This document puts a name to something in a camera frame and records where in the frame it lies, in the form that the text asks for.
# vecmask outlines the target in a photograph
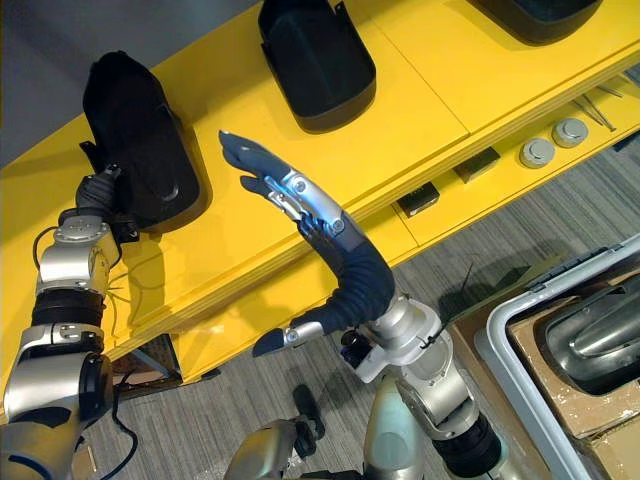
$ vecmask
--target black plastic container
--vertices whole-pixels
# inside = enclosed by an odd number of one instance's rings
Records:
[[[96,173],[112,163],[121,168],[118,211],[138,229],[174,230],[206,209],[206,179],[160,82],[143,65],[124,52],[104,55],[91,67],[82,106],[95,145],[81,147]]]
[[[373,101],[376,68],[343,3],[266,0],[258,25],[267,62],[303,130],[355,119]]]
[[[570,35],[602,3],[602,0],[470,1],[514,37],[532,45],[553,43]]]

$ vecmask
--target screw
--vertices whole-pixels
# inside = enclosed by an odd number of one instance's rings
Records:
[[[333,233],[340,233],[344,230],[344,222],[340,219],[336,220],[333,222],[333,225],[331,225],[331,230],[333,230]]]

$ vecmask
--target metal cylinder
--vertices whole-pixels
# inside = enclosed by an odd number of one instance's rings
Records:
[[[553,126],[553,141],[563,148],[573,148],[581,144],[589,130],[582,120],[565,118]]]
[[[520,161],[525,167],[541,168],[553,160],[555,148],[549,140],[533,138],[522,146]]]

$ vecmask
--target yellow table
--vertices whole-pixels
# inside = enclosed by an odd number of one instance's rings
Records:
[[[545,47],[512,39],[464,0],[346,3],[378,90],[367,112],[334,132],[297,126],[262,55],[259,6],[153,69],[195,133],[213,203],[178,231],[124,246],[103,321],[111,358],[171,332],[185,380],[196,380],[333,288],[293,224],[241,189],[218,129],[262,142],[308,174],[395,264],[640,125],[638,90],[614,78],[623,99],[591,97],[615,132],[586,119],[592,134],[580,147],[543,169],[517,163],[523,140],[548,134],[559,115],[582,115],[563,105],[640,61],[640,0],[603,2],[576,33]],[[77,144],[89,138],[79,116],[0,172],[3,388],[34,302],[31,242],[72,205],[90,170]],[[468,185],[450,173],[491,145],[503,157],[494,170]],[[397,198],[430,180],[441,191],[436,206],[411,219],[395,211]]]

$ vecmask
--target gray carpet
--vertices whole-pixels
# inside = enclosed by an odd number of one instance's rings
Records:
[[[395,273],[401,289],[450,318],[486,298],[514,267],[556,254],[584,253],[638,231],[640,140],[636,139],[623,152],[605,151]],[[461,291],[470,268],[470,280]],[[268,358],[243,354],[224,365],[219,377],[125,402],[120,415],[138,432],[140,448],[117,478],[222,479],[245,435],[275,418],[295,414],[290,392],[300,382],[307,383],[319,399],[327,435],[316,455],[294,466],[290,476],[319,469],[359,469],[374,390],[342,363],[337,345],[335,338],[326,338]],[[487,413],[495,419],[495,412]],[[85,436],[101,475],[124,458],[130,445],[109,417]],[[427,463],[426,478],[448,478],[430,446]]]

